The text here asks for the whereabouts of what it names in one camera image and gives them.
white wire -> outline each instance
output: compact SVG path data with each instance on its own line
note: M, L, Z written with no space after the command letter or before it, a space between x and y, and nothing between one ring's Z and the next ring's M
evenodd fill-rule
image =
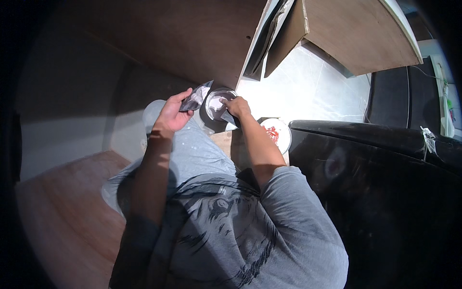
M420 69L419 67L417 67L417 66L415 66L415 65L409 65L409 66L412 66L412 67L417 68L418 70L420 70L420 71L421 71L423 74L425 74L426 76L430 76L430 77L433 77L433 78L436 78L436 79L439 79L439 80L444 81L444 79L441 79L441 78L438 78L438 77L436 77L436 76L431 76L431 75L426 74L422 69Z

hand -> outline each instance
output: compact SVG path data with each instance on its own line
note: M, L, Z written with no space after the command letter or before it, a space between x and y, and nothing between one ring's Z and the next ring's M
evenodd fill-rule
M192 91L192 88L188 88L184 92L170 96L167 102L165 103L164 107L162 108L159 117L156 120L156 123L152 127L152 130L158 128L166 129L171 132L176 132L182 129L194 115L194 111L180 112L179 110L181 106L181 101L187 98Z
M230 114L237 118L250 114L250 107L247 103L247 100L240 96L232 98L231 101L227 101L226 99L221 98L220 102L226 105Z

t-shirt sleeve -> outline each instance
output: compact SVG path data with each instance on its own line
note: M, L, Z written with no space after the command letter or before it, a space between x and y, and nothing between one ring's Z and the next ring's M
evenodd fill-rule
M127 218L109 288L146 288L147 269L159 232L159 227L145 217Z
M297 167L279 167L263 187L261 204L293 259L325 288L343 288L348 255L337 229Z

gray pants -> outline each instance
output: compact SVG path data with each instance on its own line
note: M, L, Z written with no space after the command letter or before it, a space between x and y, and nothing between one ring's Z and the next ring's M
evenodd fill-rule
M143 124L147 134L151 132L164 104L165 100L159 99L145 108ZM142 159L134 161L103 185L103 199L122 216L129 210L134 172L141 161ZM219 173L235 176L236 172L232 160L200 129L194 119L190 119L173 136L167 199L175 194L181 184L198 175Z

gray t-shirt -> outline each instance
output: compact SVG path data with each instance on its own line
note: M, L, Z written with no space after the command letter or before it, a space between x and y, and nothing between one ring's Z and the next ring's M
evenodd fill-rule
M343 288L348 256L296 167L260 193L236 177L193 178L167 201L162 228L127 218L109 286Z

